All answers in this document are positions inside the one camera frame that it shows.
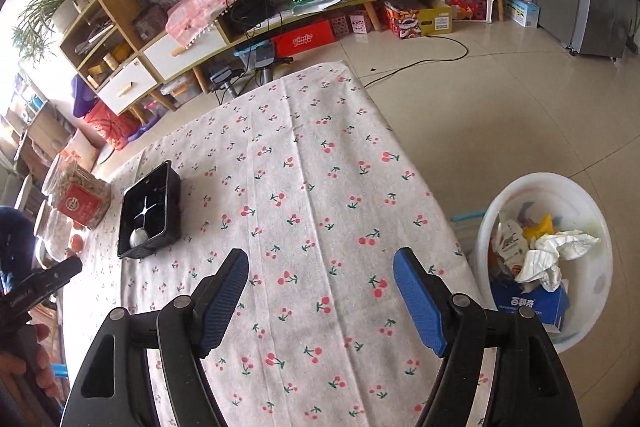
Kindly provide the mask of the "left hand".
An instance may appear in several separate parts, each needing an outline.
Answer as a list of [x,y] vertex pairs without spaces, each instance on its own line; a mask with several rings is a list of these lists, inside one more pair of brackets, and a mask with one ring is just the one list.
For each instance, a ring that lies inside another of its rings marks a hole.
[[2,347],[1,381],[16,402],[23,402],[24,397],[20,387],[18,387],[16,377],[24,376],[27,369],[30,369],[29,362],[33,361],[35,363],[35,382],[38,388],[48,397],[57,398],[58,387],[56,387],[55,384],[50,357],[46,349],[41,346],[41,341],[46,340],[50,336],[51,329],[44,324],[29,325],[28,328],[37,336],[36,347],[32,349],[32,353],[27,355],[27,359],[21,358],[19,355]]

